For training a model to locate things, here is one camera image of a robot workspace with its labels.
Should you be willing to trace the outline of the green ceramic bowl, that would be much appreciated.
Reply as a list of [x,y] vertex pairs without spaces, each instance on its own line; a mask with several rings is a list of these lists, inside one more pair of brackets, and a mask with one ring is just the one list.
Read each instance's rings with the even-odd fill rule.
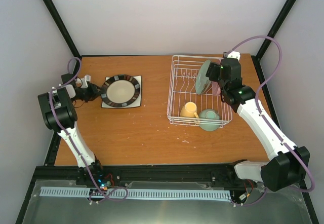
[[202,110],[198,114],[200,118],[199,127],[205,131],[215,131],[220,127],[220,116],[213,109]]

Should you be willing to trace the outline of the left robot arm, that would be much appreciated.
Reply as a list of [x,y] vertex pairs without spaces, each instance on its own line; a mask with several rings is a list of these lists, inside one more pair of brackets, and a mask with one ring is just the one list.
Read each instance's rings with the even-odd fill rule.
[[99,96],[101,88],[91,83],[90,75],[80,79],[67,73],[62,76],[62,82],[62,85],[51,92],[37,96],[44,123],[66,142],[77,160],[80,175],[93,184],[102,184],[105,171],[78,129],[77,113],[73,105],[76,100],[93,101]]

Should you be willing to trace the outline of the yellow ceramic mug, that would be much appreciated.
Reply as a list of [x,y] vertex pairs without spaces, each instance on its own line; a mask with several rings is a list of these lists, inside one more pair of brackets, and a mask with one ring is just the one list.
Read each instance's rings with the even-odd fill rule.
[[199,118],[197,105],[194,102],[186,103],[180,111],[180,116],[185,118]]

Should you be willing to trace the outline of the teal flower plate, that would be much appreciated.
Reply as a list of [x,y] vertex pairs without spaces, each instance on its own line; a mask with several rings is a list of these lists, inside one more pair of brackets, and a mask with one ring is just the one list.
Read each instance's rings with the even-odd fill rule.
[[206,76],[210,63],[211,63],[210,60],[206,60],[200,67],[195,82],[195,91],[197,95],[202,95],[203,93],[205,93],[205,91],[211,84],[211,81]]

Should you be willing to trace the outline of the pink round plate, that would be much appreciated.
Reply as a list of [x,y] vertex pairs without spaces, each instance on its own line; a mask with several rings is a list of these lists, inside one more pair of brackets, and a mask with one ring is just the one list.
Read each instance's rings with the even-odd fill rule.
[[217,82],[211,82],[212,85],[212,95],[213,96],[218,96],[221,93],[220,86]]

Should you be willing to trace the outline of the white wire dish rack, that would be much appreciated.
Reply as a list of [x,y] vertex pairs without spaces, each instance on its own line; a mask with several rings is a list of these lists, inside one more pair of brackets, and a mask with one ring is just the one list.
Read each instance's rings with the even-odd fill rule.
[[194,102],[199,113],[205,109],[215,110],[220,116],[220,128],[232,121],[231,107],[221,101],[220,95],[212,95],[212,85],[202,95],[197,95],[195,91],[196,77],[202,64],[206,60],[219,63],[221,59],[221,57],[192,55],[172,56],[167,106],[167,118],[170,124],[198,126],[200,119],[180,116],[182,107],[188,102]]

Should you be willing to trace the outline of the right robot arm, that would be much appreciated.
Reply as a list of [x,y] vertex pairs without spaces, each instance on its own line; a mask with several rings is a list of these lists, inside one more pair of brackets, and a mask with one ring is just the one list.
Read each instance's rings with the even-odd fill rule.
[[223,58],[220,63],[211,62],[205,74],[209,81],[218,83],[222,102],[249,125],[269,159],[267,163],[237,163],[234,166],[237,177],[261,182],[273,192],[302,182],[310,174],[310,152],[285,136],[256,98],[254,90],[242,83],[239,60]]

